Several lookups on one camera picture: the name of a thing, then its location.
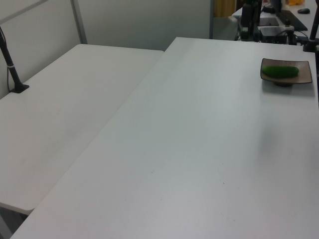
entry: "black mouse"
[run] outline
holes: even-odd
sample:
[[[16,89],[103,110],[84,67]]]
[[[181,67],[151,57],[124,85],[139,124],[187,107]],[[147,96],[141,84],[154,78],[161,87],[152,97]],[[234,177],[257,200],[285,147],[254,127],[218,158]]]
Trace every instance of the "black mouse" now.
[[[310,13],[310,9],[309,8],[300,9],[300,10],[298,10],[298,13],[300,13],[300,14],[309,14]]]

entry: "white desk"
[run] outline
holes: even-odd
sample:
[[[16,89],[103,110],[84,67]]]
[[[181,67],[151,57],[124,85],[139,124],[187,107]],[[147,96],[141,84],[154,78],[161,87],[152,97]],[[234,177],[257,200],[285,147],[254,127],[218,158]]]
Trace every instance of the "white desk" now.
[[[299,14],[298,10],[302,8],[309,8],[310,14]],[[304,31],[304,33],[310,36],[311,29],[314,23],[316,9],[317,9],[316,0],[305,0],[305,3],[303,5],[288,6],[284,4],[283,9],[291,11],[308,28],[308,31]],[[242,13],[242,9],[239,9],[237,12],[233,14],[233,16],[241,16],[241,13]],[[261,14],[261,17],[275,17],[275,15],[263,12]]]
[[[12,239],[317,239],[317,83],[263,57],[315,76],[301,47],[177,38]]]
[[[0,206],[29,214],[163,54],[78,45],[0,100]]]

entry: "cucumber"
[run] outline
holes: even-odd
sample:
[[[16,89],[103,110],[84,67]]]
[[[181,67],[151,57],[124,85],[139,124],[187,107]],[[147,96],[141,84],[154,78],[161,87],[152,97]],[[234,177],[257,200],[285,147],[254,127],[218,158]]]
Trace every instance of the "cucumber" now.
[[[295,66],[266,66],[262,72],[272,78],[292,78],[298,75],[299,69]]]

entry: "brown plate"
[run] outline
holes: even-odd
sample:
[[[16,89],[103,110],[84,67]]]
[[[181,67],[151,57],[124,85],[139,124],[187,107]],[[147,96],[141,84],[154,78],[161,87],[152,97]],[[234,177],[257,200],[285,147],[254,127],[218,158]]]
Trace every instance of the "brown plate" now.
[[[272,78],[265,75],[262,69],[266,66],[295,66],[299,69],[299,74],[292,78]],[[260,77],[263,80],[271,81],[278,86],[291,86],[293,84],[307,84],[313,81],[310,65],[308,61],[279,61],[264,58],[261,63]]]

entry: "black pole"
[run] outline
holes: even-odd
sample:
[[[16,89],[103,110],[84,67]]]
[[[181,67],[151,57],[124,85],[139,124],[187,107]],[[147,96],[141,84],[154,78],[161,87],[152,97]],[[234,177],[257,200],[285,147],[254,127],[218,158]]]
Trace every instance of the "black pole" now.
[[[22,82],[20,81],[18,73],[16,72],[15,66],[14,66],[13,61],[11,59],[11,56],[9,54],[8,48],[6,46],[6,41],[5,41],[1,27],[0,27],[0,48],[1,48],[2,54],[4,56],[4,59],[6,61],[7,67],[9,68],[10,73],[11,73],[12,78],[13,78],[13,81],[14,81],[14,89],[11,90],[11,92],[21,93],[24,90],[26,90],[27,88],[29,88],[29,86],[22,84]]]
[[[306,52],[315,52],[317,47],[316,35],[318,31],[318,26],[319,26],[319,0],[316,0],[316,3],[317,3],[317,10],[316,10],[313,28],[311,30],[309,41],[307,42],[306,45],[304,45],[304,51]]]

